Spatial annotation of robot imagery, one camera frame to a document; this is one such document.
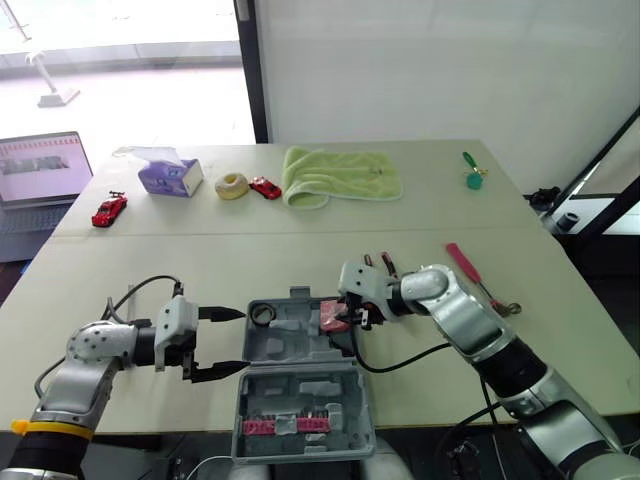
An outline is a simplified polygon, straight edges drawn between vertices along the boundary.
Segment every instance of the green towel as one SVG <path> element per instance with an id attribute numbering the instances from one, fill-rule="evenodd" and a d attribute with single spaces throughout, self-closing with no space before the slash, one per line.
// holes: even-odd
<path id="1" fill-rule="evenodd" d="M 384 153 L 328 153 L 291 147 L 282 170 L 284 202 L 291 208 L 313 209 L 329 197 L 396 200 L 402 183 Z"/>

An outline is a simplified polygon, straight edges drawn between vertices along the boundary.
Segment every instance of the white wall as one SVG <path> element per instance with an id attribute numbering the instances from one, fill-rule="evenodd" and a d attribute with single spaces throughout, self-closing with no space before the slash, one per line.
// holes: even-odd
<path id="1" fill-rule="evenodd" d="M 531 193 L 640 104 L 638 0 L 256 4 L 274 142 L 480 138 Z"/>

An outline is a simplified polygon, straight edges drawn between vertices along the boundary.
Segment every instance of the metal stand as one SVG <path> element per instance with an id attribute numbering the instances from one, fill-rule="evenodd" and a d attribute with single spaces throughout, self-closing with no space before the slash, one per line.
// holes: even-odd
<path id="1" fill-rule="evenodd" d="M 40 97 L 40 101 L 38 102 L 38 106 L 40 108 L 48 108 L 48 107 L 64 107 L 71 100 L 73 100 L 78 94 L 80 90 L 75 88 L 66 89 L 64 92 L 59 92 L 56 86 L 53 83 L 49 72 L 45 68 L 42 63 L 42 57 L 44 57 L 44 53 L 42 52 L 32 52 L 27 55 L 27 63 L 33 65 L 38 73 L 42 77 L 42 79 L 47 83 L 51 93 L 47 93 Z"/>

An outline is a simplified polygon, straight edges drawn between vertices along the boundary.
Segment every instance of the purple tissue box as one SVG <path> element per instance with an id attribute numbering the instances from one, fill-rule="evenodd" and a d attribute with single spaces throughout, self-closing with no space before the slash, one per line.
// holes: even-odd
<path id="1" fill-rule="evenodd" d="M 183 167 L 174 163 L 153 161 L 138 172 L 138 177 L 149 193 L 190 197 L 194 194 L 203 174 L 200 162 L 180 160 Z"/>

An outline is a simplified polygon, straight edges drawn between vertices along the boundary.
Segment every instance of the screwdriver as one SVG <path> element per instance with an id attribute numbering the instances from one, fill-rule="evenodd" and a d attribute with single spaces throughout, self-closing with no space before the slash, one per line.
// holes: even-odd
<path id="1" fill-rule="evenodd" d="M 491 295 L 487 287 L 482 283 L 482 277 L 478 273 L 478 270 L 473 266 L 473 264 L 469 261 L 467 257 L 464 256 L 462 250 L 458 247 L 456 243 L 447 243 L 446 247 L 449 255 L 453 257 L 458 266 L 467 274 L 467 277 L 471 279 L 473 283 L 478 285 L 480 289 L 487 296 L 489 301 L 491 302 L 491 306 L 493 309 L 498 312 L 501 317 L 508 317 L 509 315 L 515 315 L 522 311 L 522 307 L 519 303 L 510 303 L 509 305 L 504 305 L 500 303 L 496 298 Z"/>

